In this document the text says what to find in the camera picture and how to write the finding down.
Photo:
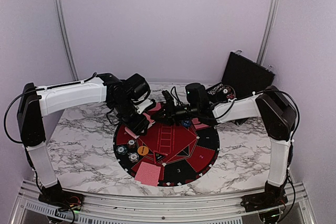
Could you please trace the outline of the dealt red card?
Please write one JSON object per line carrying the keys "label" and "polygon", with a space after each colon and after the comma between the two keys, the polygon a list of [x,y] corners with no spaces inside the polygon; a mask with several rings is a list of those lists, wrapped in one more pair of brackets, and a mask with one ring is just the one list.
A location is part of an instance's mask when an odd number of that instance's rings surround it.
{"label": "dealt red card", "polygon": [[158,111],[161,109],[161,103],[157,103],[156,106],[152,109],[152,111]]}
{"label": "dealt red card", "polygon": [[205,128],[209,127],[209,125],[200,122],[198,119],[193,119],[192,123],[193,123],[193,126],[195,127],[196,130],[205,129]]}
{"label": "dealt red card", "polygon": [[155,165],[142,162],[135,175],[135,180],[142,184],[152,185],[155,178]]}
{"label": "dealt red card", "polygon": [[146,117],[146,119],[149,121],[148,128],[152,127],[155,124],[155,121],[151,119],[151,116],[148,113],[143,113],[143,115]]}
{"label": "dealt red card", "polygon": [[153,166],[150,169],[150,185],[151,186],[157,186],[159,182],[161,167],[159,166]]}

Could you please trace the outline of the red playing card deck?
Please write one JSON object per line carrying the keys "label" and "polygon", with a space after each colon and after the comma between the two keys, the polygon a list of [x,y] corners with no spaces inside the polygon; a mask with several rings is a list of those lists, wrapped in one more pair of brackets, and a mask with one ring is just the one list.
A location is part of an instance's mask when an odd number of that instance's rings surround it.
{"label": "red playing card deck", "polygon": [[139,136],[133,133],[128,127],[125,127],[125,132],[129,134],[132,138],[137,139]]}

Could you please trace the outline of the blue round blind button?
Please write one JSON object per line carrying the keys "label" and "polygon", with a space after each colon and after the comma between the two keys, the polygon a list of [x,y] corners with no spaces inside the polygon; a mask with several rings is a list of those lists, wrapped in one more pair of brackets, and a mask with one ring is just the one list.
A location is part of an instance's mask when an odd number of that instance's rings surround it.
{"label": "blue round blind button", "polygon": [[181,125],[184,127],[190,127],[192,122],[190,120],[182,120]]}

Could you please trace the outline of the small orange black chip pile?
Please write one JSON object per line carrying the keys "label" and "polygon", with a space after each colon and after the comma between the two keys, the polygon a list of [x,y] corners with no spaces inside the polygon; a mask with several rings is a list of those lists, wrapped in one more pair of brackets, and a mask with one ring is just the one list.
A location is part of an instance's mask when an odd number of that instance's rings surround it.
{"label": "small orange black chip pile", "polygon": [[135,148],[136,147],[136,141],[133,139],[128,140],[127,142],[128,148]]}

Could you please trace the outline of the orange round blind button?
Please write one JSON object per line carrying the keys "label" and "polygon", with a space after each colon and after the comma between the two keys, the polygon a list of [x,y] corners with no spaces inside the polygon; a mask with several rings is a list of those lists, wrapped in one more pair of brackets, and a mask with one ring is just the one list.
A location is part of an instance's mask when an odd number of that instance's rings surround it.
{"label": "orange round blind button", "polygon": [[138,154],[141,156],[146,156],[149,153],[149,148],[147,146],[140,146],[137,150]]}

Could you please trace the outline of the black triangular button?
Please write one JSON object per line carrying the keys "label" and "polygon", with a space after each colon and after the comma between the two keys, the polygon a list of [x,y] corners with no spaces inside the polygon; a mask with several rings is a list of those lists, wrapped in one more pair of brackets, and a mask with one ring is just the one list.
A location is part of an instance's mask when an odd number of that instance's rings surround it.
{"label": "black triangular button", "polygon": [[162,159],[166,158],[167,155],[164,153],[160,153],[158,151],[154,151],[153,152],[154,155],[154,163],[157,164],[159,161],[161,161]]}

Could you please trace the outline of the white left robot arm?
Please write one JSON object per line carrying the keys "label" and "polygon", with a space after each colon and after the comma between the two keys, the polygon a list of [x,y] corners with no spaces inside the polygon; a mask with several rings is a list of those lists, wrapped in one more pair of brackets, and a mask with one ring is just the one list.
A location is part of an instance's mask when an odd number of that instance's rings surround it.
{"label": "white left robot arm", "polygon": [[15,140],[10,135],[8,138],[23,146],[32,169],[47,189],[45,196],[54,205],[61,206],[67,198],[66,193],[57,187],[59,180],[47,150],[45,119],[67,109],[103,103],[110,111],[116,112],[119,122],[133,134],[144,135],[150,126],[144,113],[155,106],[155,101],[149,98],[150,94],[149,84],[138,73],[126,80],[120,80],[111,73],[94,73],[87,79],[50,86],[36,86],[31,82],[8,105],[3,127],[5,134],[9,134],[9,110],[18,103],[16,118],[20,139]]}

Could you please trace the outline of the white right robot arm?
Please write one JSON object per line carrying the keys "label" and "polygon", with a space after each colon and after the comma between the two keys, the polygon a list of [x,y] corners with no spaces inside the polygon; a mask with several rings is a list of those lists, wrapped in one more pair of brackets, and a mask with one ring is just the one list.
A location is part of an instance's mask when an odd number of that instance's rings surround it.
{"label": "white right robot arm", "polygon": [[202,124],[215,126],[244,118],[261,118],[271,141],[270,187],[260,195],[260,203],[271,207],[280,199],[281,187],[287,178],[293,135],[299,123],[299,110],[292,97],[275,86],[254,92],[243,99],[211,103],[205,87],[190,83],[185,87],[187,103],[178,105],[168,91],[163,91],[165,102],[151,119],[166,125],[197,118]]}

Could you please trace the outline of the round red black poker mat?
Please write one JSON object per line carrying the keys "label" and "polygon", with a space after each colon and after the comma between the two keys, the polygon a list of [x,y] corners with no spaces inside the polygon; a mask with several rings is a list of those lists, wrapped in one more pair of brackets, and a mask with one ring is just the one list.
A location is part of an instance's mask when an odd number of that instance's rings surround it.
{"label": "round red black poker mat", "polygon": [[[124,130],[116,128],[113,149],[120,166],[133,178],[142,162],[161,167],[157,186],[172,187],[191,183],[205,175],[217,160],[220,140],[214,127],[196,130],[193,123],[190,127],[182,125],[168,126],[155,123],[148,129],[145,136],[132,138]],[[135,148],[128,148],[128,140],[136,141]],[[117,154],[117,147],[124,145],[128,152],[125,155]],[[128,155],[138,153],[140,146],[147,146],[149,153],[139,155],[139,161],[132,163]],[[158,151],[167,155],[166,158],[154,163],[153,152]]]}

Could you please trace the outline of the black poker chip case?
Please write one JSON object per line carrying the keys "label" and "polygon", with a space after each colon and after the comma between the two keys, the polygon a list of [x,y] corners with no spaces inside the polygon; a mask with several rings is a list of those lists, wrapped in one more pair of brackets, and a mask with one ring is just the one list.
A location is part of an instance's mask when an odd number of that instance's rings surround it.
{"label": "black poker chip case", "polygon": [[216,103],[227,99],[227,95],[223,91],[225,86],[229,86],[230,92],[240,100],[251,96],[254,91],[265,90],[272,85],[274,78],[275,74],[272,71],[231,52],[221,81],[210,86],[206,91],[209,100]]}

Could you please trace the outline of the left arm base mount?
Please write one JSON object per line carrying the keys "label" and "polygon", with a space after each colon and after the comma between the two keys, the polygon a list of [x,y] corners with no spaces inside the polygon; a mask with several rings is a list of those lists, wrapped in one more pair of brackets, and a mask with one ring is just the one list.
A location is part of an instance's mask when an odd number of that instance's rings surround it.
{"label": "left arm base mount", "polygon": [[57,206],[60,211],[80,210],[84,199],[83,194],[63,190],[60,182],[51,187],[41,186],[38,200]]}

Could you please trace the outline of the right aluminium wall post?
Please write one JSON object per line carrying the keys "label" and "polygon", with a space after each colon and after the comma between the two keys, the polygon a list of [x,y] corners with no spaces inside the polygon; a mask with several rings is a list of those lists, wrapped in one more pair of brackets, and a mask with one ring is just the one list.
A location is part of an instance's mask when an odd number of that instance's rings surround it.
{"label": "right aluminium wall post", "polygon": [[279,0],[270,0],[265,30],[264,30],[264,34],[261,40],[261,45],[260,45],[259,53],[257,57],[257,64],[259,65],[262,65],[265,60],[270,35],[271,35],[272,29],[274,27],[275,20],[276,20],[278,6],[279,6]]}

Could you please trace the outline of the aluminium wall post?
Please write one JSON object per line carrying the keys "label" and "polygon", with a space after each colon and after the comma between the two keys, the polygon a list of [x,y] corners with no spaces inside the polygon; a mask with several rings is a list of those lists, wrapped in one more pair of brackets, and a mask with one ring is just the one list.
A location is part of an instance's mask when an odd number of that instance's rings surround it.
{"label": "aluminium wall post", "polygon": [[67,28],[66,28],[66,22],[64,18],[64,11],[62,6],[62,0],[54,0],[55,2],[55,8],[57,13],[57,19],[59,24],[59,29],[61,33],[62,43],[64,45],[66,59],[68,62],[68,66],[70,69],[71,76],[73,80],[79,80],[78,73],[75,66],[75,61],[72,55],[71,46],[68,38]]}
{"label": "aluminium wall post", "polygon": [[262,65],[265,60],[270,35],[271,35],[272,29],[274,27],[275,20],[276,20],[278,6],[279,6],[279,0],[270,0],[265,30],[264,30],[264,34],[261,40],[261,45],[260,45],[259,53],[257,57],[257,64],[259,65]]}

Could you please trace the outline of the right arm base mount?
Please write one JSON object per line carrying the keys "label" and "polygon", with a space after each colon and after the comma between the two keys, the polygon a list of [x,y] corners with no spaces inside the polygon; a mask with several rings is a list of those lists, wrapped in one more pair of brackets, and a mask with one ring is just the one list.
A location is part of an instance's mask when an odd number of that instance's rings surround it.
{"label": "right arm base mount", "polygon": [[263,192],[242,196],[240,205],[245,208],[246,212],[284,205],[288,202],[288,198],[285,195],[286,183],[287,179],[282,185],[277,187],[266,181]]}

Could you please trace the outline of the aluminium front rail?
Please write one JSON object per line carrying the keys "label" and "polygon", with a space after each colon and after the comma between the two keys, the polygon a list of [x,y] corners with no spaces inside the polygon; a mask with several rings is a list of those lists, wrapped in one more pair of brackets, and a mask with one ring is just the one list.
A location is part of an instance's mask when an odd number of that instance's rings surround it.
{"label": "aluminium front rail", "polygon": [[315,223],[303,183],[286,186],[288,201],[247,211],[244,195],[262,188],[195,196],[120,196],[82,192],[82,207],[73,214],[38,200],[32,181],[22,182],[9,223]]}

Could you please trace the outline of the left aluminium wall post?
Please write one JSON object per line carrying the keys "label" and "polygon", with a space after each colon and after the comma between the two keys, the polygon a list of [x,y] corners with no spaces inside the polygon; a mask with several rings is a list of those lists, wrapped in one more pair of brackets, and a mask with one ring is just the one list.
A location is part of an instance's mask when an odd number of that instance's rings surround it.
{"label": "left aluminium wall post", "polygon": [[62,43],[64,45],[66,59],[68,62],[68,66],[70,69],[71,76],[73,80],[79,80],[78,73],[75,66],[75,61],[72,55],[71,46],[68,38],[67,28],[66,28],[66,22],[64,18],[64,11],[62,6],[62,0],[54,0],[55,2],[55,8],[57,13],[57,19],[59,24],[59,29],[61,33]]}

